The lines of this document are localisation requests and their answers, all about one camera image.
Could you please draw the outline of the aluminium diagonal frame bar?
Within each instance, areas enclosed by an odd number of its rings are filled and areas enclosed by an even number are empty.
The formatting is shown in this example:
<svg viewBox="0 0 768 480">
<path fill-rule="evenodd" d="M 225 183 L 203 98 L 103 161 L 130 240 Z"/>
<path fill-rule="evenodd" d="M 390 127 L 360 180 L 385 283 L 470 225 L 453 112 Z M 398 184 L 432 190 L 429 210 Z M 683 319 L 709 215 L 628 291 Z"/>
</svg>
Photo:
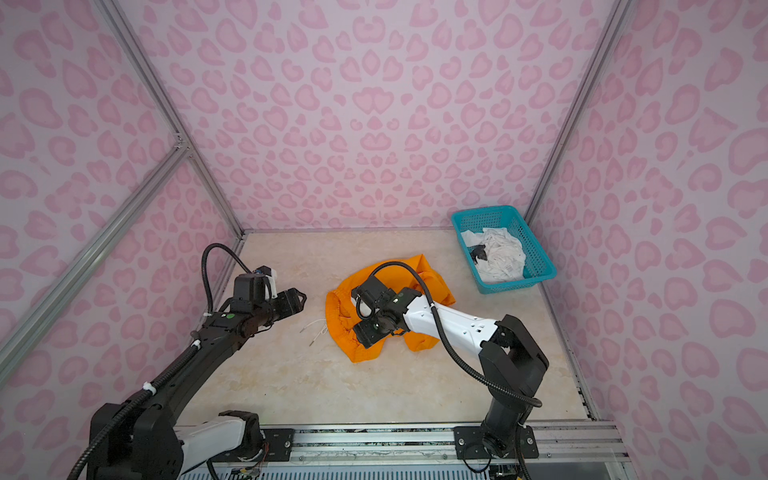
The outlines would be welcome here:
<svg viewBox="0 0 768 480">
<path fill-rule="evenodd" d="M 61 312 L 80 293 L 101 264 L 111 255 L 137 219 L 187 159 L 189 144 L 179 142 L 161 164 L 150 172 L 106 222 L 63 274 L 48 288 L 1 344 L 1 384 L 6 385 L 27 356 L 52 328 Z"/>
</svg>

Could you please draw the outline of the aluminium frame post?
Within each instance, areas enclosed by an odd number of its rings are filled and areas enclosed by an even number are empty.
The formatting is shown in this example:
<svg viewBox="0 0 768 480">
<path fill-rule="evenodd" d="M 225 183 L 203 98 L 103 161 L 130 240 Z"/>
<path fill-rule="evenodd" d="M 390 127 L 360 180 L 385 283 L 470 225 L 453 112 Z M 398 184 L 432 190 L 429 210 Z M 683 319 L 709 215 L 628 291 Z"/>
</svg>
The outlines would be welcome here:
<svg viewBox="0 0 768 480">
<path fill-rule="evenodd" d="M 609 63 L 610 57 L 618 45 L 618 42 L 628 22 L 636 9 L 636 1 L 620 0 L 612 5 L 610 14 L 604 28 L 598 37 L 596 48 L 586 63 L 578 88 L 572 98 L 567 114 L 550 151 L 541 178 L 537 183 L 530 205 L 525 213 L 524 220 L 531 225 L 542 209 L 544 197 L 551 185 L 558 166 L 565 156 L 566 147 L 576 133 L 579 122 L 586 112 L 591 97 L 596 90 L 601 76 Z"/>
<path fill-rule="evenodd" d="M 235 237 L 240 240 L 244 239 L 246 236 L 245 229 L 237 220 L 234 210 L 227 201 L 223 190 L 216 182 L 211 169 L 205 163 L 169 91 L 142 47 L 139 36 L 130 24 L 120 2 L 97 0 L 93 4 L 112 31 L 117 43 L 145 86 L 159 113 L 174 134 L 177 143 L 187 151 L 192 166 L 211 196 L 219 213 L 223 216 Z"/>
</svg>

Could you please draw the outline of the white patterned garment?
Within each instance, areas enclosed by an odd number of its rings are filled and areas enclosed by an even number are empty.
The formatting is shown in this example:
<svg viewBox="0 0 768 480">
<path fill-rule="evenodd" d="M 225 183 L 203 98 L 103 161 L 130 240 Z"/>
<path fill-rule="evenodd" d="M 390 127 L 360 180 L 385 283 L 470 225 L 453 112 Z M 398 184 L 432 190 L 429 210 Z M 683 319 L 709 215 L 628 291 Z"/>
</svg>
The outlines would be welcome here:
<svg viewBox="0 0 768 480">
<path fill-rule="evenodd" d="M 519 239 L 504 228 L 465 230 L 461 239 L 479 278 L 486 284 L 519 281 L 524 278 L 526 254 Z"/>
</svg>

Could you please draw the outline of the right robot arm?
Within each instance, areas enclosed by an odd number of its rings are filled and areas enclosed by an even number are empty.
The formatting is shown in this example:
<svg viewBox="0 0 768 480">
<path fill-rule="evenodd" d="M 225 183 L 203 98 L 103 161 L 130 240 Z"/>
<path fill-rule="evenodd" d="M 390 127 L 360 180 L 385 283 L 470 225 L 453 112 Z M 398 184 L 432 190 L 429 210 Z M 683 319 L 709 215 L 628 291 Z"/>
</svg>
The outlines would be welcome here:
<svg viewBox="0 0 768 480">
<path fill-rule="evenodd" d="M 479 427 L 479 439 L 463 442 L 462 457 L 538 456 L 526 423 L 532 411 L 542 406 L 536 393 L 549 360 L 520 319 L 469 315 L 434 303 L 411 288 L 396 292 L 361 285 L 353 290 L 352 300 L 361 315 L 353 331 L 363 347 L 402 333 L 435 337 L 461 370 L 488 389 L 492 401 Z"/>
</svg>

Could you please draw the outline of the teal plastic laundry basket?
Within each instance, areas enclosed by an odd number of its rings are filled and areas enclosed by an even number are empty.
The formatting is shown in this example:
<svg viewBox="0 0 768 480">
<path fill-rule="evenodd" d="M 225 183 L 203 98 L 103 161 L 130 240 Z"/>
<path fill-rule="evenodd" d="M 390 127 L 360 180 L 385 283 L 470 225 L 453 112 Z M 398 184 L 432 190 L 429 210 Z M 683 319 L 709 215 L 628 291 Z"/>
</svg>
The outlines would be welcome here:
<svg viewBox="0 0 768 480">
<path fill-rule="evenodd" d="M 463 210 L 451 221 L 480 293 L 526 289 L 556 276 L 554 263 L 516 208 Z"/>
</svg>

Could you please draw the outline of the orange shorts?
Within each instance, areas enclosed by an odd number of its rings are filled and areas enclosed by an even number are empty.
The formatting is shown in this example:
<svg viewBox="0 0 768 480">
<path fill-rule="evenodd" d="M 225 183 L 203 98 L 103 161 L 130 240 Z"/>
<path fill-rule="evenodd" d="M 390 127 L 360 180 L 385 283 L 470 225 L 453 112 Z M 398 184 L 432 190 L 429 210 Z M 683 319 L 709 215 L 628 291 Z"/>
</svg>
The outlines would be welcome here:
<svg viewBox="0 0 768 480">
<path fill-rule="evenodd" d="M 452 306 L 456 299 L 442 275 L 435 270 L 424 254 L 416 255 L 402 262 L 413 268 L 430 290 L 433 299 L 442 305 Z M 349 358 L 352 363 L 361 363 L 378 358 L 383 350 L 385 339 L 366 348 L 357 339 L 353 328 L 361 322 L 357 315 L 352 291 L 361 285 L 376 267 L 383 262 L 372 264 L 343 280 L 340 285 L 326 296 L 325 319 L 328 332 L 333 341 Z M 386 267 L 376 277 L 384 285 L 398 292 L 404 287 L 412 288 L 420 293 L 423 289 L 410 273 L 403 267 Z"/>
</svg>

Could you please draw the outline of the aluminium frame post left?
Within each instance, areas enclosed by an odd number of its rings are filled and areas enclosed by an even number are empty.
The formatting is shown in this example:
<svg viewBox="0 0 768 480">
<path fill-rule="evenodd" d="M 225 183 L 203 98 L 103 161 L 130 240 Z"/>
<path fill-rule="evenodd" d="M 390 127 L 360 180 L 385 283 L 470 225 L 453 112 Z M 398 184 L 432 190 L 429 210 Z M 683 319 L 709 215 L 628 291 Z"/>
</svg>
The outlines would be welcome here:
<svg viewBox="0 0 768 480">
<path fill-rule="evenodd" d="M 246 236 L 245 229 L 237 220 L 234 210 L 227 201 L 223 190 L 216 182 L 211 169 L 205 163 L 169 91 L 142 47 L 139 36 L 130 24 L 120 2 L 97 0 L 93 4 L 112 31 L 117 43 L 145 86 L 159 113 L 174 134 L 177 143 L 187 151 L 192 166 L 211 196 L 219 213 L 223 216 L 235 237 L 240 240 L 244 239 Z"/>
</svg>

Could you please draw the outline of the aluminium frame post right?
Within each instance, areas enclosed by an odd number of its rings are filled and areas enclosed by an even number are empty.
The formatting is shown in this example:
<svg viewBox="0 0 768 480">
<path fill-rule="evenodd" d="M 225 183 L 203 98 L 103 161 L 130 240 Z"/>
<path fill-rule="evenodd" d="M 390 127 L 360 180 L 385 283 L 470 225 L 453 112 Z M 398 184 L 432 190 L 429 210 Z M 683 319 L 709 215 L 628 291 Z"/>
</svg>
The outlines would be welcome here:
<svg viewBox="0 0 768 480">
<path fill-rule="evenodd" d="M 537 183 L 530 205 L 525 213 L 524 220 L 531 225 L 542 209 L 544 197 L 551 185 L 558 166 L 565 156 L 566 147 L 576 133 L 579 122 L 586 112 L 591 97 L 596 90 L 601 76 L 609 63 L 610 57 L 618 45 L 618 42 L 628 22 L 636 9 L 636 1 L 620 0 L 612 5 L 610 14 L 604 28 L 598 37 L 596 48 L 586 63 L 578 88 L 572 98 L 567 114 L 550 151 L 541 178 Z"/>
</svg>

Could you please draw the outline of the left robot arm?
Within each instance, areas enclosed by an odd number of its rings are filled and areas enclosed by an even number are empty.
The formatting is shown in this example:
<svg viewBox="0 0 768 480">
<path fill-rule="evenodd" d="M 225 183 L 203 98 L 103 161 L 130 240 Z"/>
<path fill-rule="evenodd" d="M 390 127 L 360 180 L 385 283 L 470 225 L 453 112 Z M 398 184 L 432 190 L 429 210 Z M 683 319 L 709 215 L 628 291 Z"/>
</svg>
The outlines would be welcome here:
<svg viewBox="0 0 768 480">
<path fill-rule="evenodd" d="M 225 454 L 262 459 L 266 441 L 255 413 L 227 410 L 193 426 L 177 421 L 212 374 L 275 322 L 303 311 L 306 295 L 282 291 L 251 313 L 215 312 L 192 343 L 155 379 L 121 404 L 106 403 L 90 422 L 89 444 L 71 479 L 177 479 Z"/>
</svg>

